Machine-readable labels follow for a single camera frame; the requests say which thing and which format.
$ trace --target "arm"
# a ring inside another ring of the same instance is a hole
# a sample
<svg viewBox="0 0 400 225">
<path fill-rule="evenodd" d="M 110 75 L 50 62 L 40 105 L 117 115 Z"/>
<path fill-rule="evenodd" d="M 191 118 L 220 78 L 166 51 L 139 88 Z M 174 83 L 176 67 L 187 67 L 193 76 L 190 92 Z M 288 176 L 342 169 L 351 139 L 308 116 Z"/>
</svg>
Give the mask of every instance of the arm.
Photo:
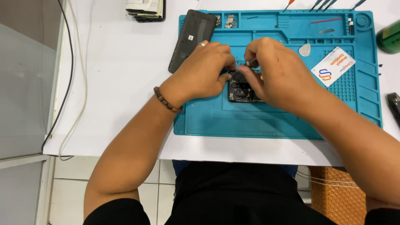
<svg viewBox="0 0 400 225">
<path fill-rule="evenodd" d="M 178 71 L 159 88 L 161 95 L 176 108 L 194 98 L 220 94 L 230 79 L 229 74 L 219 76 L 220 71 L 224 67 L 236 69 L 228 45 L 203 43 L 206 45 L 198 45 Z M 120 131 L 100 157 L 89 179 L 84 218 L 115 199 L 139 200 L 138 187 L 153 169 L 175 116 L 153 95 Z"/>
<path fill-rule="evenodd" d="M 257 96 L 318 130 L 367 196 L 400 205 L 400 142 L 322 88 L 294 51 L 262 38 L 247 46 L 244 58 L 255 56 L 258 63 L 254 67 L 260 65 L 264 80 L 249 67 L 239 70 Z"/>
</svg>

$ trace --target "phone back cover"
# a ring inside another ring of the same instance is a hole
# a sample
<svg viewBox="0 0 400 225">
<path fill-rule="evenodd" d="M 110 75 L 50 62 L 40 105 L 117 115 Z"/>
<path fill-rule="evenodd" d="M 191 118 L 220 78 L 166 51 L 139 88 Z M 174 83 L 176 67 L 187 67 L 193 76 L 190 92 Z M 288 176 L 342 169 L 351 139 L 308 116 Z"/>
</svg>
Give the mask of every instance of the phone back cover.
<svg viewBox="0 0 400 225">
<path fill-rule="evenodd" d="M 175 73 L 199 42 L 211 40 L 216 23 L 217 18 L 213 15 L 188 11 L 168 67 L 169 72 Z"/>
</svg>

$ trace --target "white desk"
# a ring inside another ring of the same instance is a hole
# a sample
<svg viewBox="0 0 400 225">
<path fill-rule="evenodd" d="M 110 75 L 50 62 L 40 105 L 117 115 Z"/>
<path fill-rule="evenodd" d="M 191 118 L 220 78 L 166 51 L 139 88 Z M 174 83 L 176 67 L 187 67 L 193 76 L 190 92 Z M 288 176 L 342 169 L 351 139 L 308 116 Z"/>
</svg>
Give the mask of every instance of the white desk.
<svg viewBox="0 0 400 225">
<path fill-rule="evenodd" d="M 314 0 L 297 0 L 289 9 L 310 9 Z M 358 0 L 338 1 L 331 8 L 351 8 Z M 170 76 L 168 65 L 178 39 L 178 16 L 189 9 L 273 10 L 287 1 L 265 0 L 167 0 L 166 20 L 137 23 L 125 13 L 125 0 L 72 0 L 77 15 L 82 54 L 88 77 L 88 101 L 81 120 L 69 138 L 63 155 L 100 156 L 111 140 Z M 395 0 L 366 1 L 357 10 L 374 12 L 375 29 L 400 18 Z M 57 154 L 65 134 L 81 110 L 84 86 L 75 26 L 68 13 L 74 45 L 74 79 L 52 139 L 45 154 Z M 58 99 L 64 97 L 69 80 L 71 55 L 66 31 L 60 50 Z M 385 103 L 385 95 L 400 93 L 400 54 L 378 52 L 384 130 L 400 140 Z M 56 111 L 61 100 L 56 101 Z M 158 156 L 160 159 L 275 163 L 295 165 L 342 165 L 333 148 L 324 141 L 176 136 L 170 130 Z"/>
</svg>

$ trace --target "white tile floor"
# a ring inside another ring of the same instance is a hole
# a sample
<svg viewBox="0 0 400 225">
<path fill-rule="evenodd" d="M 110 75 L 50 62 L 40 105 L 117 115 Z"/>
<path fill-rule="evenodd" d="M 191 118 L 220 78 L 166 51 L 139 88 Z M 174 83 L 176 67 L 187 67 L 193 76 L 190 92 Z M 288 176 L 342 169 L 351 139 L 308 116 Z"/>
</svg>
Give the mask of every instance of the white tile floor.
<svg viewBox="0 0 400 225">
<path fill-rule="evenodd" d="M 56 160 L 50 223 L 70 225 L 83 223 L 83 197 L 99 157 L 75 156 L 68 161 Z M 308 168 L 299 171 L 309 174 Z M 140 202 L 151 225 L 163 225 L 171 215 L 175 191 L 175 172 L 171 160 L 157 160 L 144 184 L 139 187 Z M 300 196 L 311 203 L 309 181 L 296 176 Z"/>
</svg>

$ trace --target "white wire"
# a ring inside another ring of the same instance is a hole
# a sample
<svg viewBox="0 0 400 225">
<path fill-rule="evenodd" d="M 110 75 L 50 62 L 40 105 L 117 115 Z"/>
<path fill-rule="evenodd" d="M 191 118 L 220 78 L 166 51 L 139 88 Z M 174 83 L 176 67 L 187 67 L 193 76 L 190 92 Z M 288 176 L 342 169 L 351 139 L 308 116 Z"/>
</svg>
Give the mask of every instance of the white wire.
<svg viewBox="0 0 400 225">
<path fill-rule="evenodd" d="M 302 173 L 302 172 L 300 172 L 300 171 L 297 171 L 298 173 L 301 173 L 301 174 L 303 174 L 303 175 L 306 175 L 306 176 L 308 176 L 308 177 L 311 177 L 311 178 L 314 178 L 314 179 L 317 179 L 317 180 L 322 180 L 322 181 L 331 181 L 331 182 L 339 182 L 339 183 L 349 183 L 349 184 L 355 184 L 356 182 L 350 182 L 350 181 L 333 181 L 333 180 L 325 180 L 325 179 L 321 179 L 321 178 L 316 178 L 316 177 L 312 177 L 312 176 L 310 176 L 310 175 L 307 175 L 307 174 L 305 174 L 305 173 Z"/>
<path fill-rule="evenodd" d="M 313 180 L 311 180 L 311 179 L 308 179 L 307 177 L 303 177 L 303 176 L 300 175 L 300 174 L 297 174 L 297 175 L 299 175 L 300 177 L 302 177 L 302 178 L 304 178 L 304 179 L 307 179 L 307 180 L 309 180 L 309 181 L 311 181 L 311 182 L 317 183 L 317 184 L 322 184 L 322 185 L 327 185 L 327 186 L 337 186 L 337 187 L 359 188 L 359 187 L 355 187 L 355 186 L 344 186 L 344 185 L 329 185 L 329 184 L 324 184 L 324 183 L 320 183 L 320 182 L 317 182 L 317 181 L 313 181 Z"/>
<path fill-rule="evenodd" d="M 68 0 L 68 5 L 69 5 L 70 8 L 71 8 L 72 17 L 73 17 L 74 23 L 75 23 L 76 37 L 77 37 L 77 39 L 78 39 L 78 48 L 79 48 L 80 65 L 81 65 L 81 67 L 82 67 L 83 80 L 85 81 L 85 101 L 83 102 L 82 109 L 81 109 L 81 111 L 80 111 L 78 117 L 76 118 L 74 124 L 72 125 L 71 129 L 68 131 L 67 135 L 64 137 L 64 140 L 62 140 L 62 142 L 61 142 L 61 144 L 60 144 L 60 148 L 59 148 L 59 150 L 58 150 L 58 157 L 59 157 L 60 160 L 62 160 L 62 161 L 67 161 L 67 160 L 69 160 L 70 158 L 73 157 L 73 156 L 72 156 L 72 157 L 70 157 L 70 158 L 68 158 L 68 159 L 62 159 L 62 158 L 61 158 L 61 149 L 62 149 L 62 146 L 63 146 L 65 140 L 68 138 L 68 136 L 70 135 L 71 131 L 74 129 L 76 123 L 77 123 L 77 122 L 79 121 L 79 119 L 81 118 L 82 113 L 83 113 L 83 110 L 85 109 L 85 106 L 86 106 L 86 100 L 87 100 L 87 98 L 88 98 L 88 83 L 87 83 L 87 80 L 86 80 L 85 69 L 83 68 L 83 60 L 82 60 L 82 51 L 81 51 L 81 49 L 80 49 L 80 40 L 79 40 L 78 23 L 76 22 L 75 13 L 74 13 L 74 10 L 72 9 L 72 4 L 71 4 L 71 1 L 70 1 L 70 0 Z"/>
</svg>

